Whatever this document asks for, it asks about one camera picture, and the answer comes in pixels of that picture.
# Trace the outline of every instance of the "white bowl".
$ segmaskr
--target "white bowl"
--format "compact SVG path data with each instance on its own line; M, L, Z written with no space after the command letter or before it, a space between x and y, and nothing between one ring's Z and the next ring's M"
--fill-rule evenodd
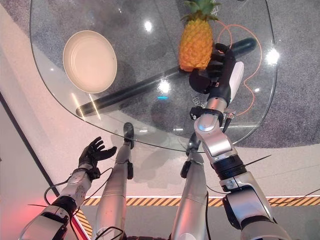
M108 89L117 74L117 57L101 34L84 30L72 35L63 50L63 67L80 90L97 94Z

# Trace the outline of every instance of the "robotic arm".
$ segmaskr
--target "robotic arm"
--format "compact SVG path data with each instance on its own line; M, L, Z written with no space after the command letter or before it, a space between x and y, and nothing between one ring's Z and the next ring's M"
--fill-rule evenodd
M74 211L85 200L94 179L100 177L98 161L112 157L117 148L105 148L101 137L93 140L82 152L75 169L60 196L36 216L21 232L19 240L62 240Z
M230 192L223 198L227 218L233 227L241 230L242 240L291 240L277 224L264 193L253 175L246 170L231 141L220 129L223 112L235 97L243 77L244 64L236 62L232 50L225 45L217 43L215 47L223 52L223 55L212 56L223 63L222 68L219 68L221 72L215 73L218 81L213 84L207 78L206 83L197 88L194 87L197 85L195 81L203 77L191 74L192 88L209 93L209 97L206 108L192 108L190 115L196 119L196 136L220 178L222 189Z

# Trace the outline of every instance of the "caution tape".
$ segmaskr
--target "caution tape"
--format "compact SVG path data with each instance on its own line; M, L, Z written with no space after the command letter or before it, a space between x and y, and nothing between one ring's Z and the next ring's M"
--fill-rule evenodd
M88 222L84 212L79 210L76 213L76 216L77 216L79 222L81 223L82 227L84 228L84 230L88 234L88 236L91 238L92 237L92 227L91 227L90 223Z
M320 196L286 196L286 197L268 197L267 198L272 207L286 207L286 206L315 206L320 205ZM97 206L100 202L100 197L92 197L86 201L84 206ZM179 206L181 197L127 197L127 206ZM209 207L221 207L222 197L209 197Z

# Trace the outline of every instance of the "glass table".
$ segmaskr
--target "glass table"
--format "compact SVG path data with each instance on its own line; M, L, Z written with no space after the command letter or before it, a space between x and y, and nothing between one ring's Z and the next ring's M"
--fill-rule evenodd
M244 76L228 109L236 112L226 134L235 143L262 123L277 78L277 52L265 0L221 0L212 22L215 42L226 45L252 38L256 47L245 55ZM135 127L141 143L185 151L194 132L192 107L205 106L207 95L189 86L179 71L178 51L188 9L180 0L32 0L30 39L38 71L55 99L89 124L121 136L123 124ZM104 92L76 88L63 66L63 50L76 32L92 30L111 43L117 75Z

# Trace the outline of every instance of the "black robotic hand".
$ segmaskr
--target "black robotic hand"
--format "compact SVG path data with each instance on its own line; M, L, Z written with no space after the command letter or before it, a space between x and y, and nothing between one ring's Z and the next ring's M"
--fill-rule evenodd
M80 168L83 164L90 164L95 169L97 167L98 161L111 158L116 154L117 147L114 146L108 150L102 150L105 148L105 145L102 145L104 141L101 140L101 137L97 137L93 140L85 149L83 150L81 156L79 157Z
M237 61L228 46L217 43L215 49L210 64L203 72L204 75L199 75L199 70L194 69L190 74L189 83L198 93L209 94L208 98L224 98L229 104L231 95L229 81Z

